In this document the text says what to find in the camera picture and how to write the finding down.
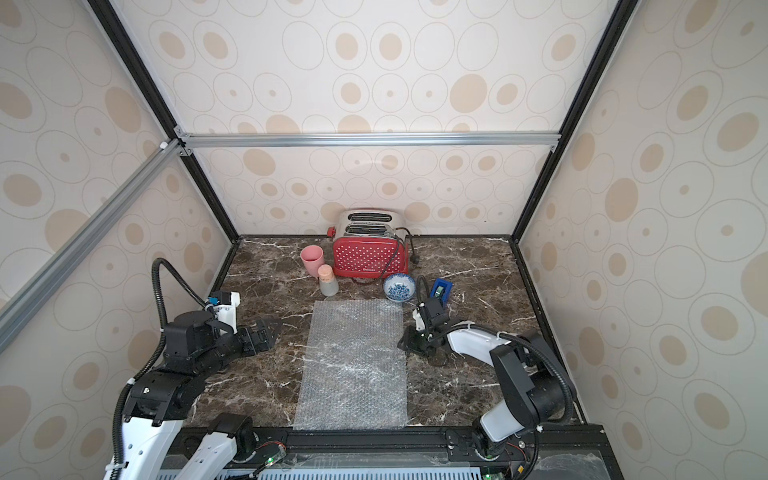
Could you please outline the blue white porcelain bowl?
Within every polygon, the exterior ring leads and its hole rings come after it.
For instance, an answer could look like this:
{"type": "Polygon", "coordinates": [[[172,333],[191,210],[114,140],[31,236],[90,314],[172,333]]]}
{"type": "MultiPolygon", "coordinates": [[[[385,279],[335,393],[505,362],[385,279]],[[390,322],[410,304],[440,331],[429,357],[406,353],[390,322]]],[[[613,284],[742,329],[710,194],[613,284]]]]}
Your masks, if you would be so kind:
{"type": "Polygon", "coordinates": [[[384,280],[383,291],[385,296],[391,301],[398,303],[406,302],[415,295],[416,282],[408,274],[392,274],[384,280]]]}

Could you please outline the clear bubble wrap sheet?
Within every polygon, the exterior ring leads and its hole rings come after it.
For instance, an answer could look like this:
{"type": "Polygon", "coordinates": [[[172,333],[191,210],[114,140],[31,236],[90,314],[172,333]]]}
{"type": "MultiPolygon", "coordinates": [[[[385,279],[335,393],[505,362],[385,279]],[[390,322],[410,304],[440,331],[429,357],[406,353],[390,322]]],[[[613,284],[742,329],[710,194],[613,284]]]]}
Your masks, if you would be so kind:
{"type": "Polygon", "coordinates": [[[400,429],[408,421],[402,306],[384,299],[317,301],[293,428],[400,429]]]}

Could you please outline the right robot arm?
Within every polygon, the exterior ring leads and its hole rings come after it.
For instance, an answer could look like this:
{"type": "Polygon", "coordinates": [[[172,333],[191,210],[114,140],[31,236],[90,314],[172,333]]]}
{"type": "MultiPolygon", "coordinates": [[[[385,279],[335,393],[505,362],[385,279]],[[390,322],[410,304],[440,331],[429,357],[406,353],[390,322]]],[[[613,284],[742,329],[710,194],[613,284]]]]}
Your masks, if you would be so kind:
{"type": "Polygon", "coordinates": [[[413,319],[415,324],[405,329],[398,343],[400,349],[429,357],[447,347],[494,369],[502,400],[473,427],[473,443],[482,458],[499,456],[503,442],[516,434],[573,419],[572,381],[536,331],[516,335],[452,320],[433,297],[417,303],[413,319]]]}

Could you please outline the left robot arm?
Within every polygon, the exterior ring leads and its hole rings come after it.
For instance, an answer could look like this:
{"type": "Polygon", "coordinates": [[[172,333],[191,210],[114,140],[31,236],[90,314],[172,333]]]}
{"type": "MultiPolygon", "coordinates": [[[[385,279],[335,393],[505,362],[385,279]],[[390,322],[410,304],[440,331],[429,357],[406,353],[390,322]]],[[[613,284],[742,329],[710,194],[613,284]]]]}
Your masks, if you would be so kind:
{"type": "Polygon", "coordinates": [[[238,326],[236,292],[192,296],[197,309],[170,320],[160,271],[166,269],[186,291],[192,289],[165,258],[151,266],[152,290],[160,323],[156,349],[121,390],[112,419],[113,457],[108,479],[154,479],[181,432],[209,377],[233,362],[271,350],[279,336],[279,319],[259,319],[238,326]]]}

